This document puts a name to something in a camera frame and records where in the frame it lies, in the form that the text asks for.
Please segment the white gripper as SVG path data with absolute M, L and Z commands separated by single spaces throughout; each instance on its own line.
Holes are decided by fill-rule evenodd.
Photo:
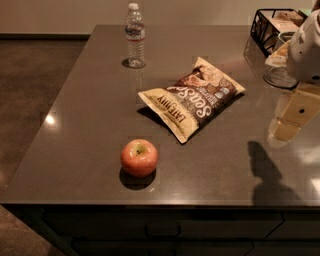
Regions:
M 287 144 L 320 113 L 320 10 L 313 11 L 294 33 L 288 47 L 287 70 L 299 82 L 278 100 L 268 129 L 270 144 Z

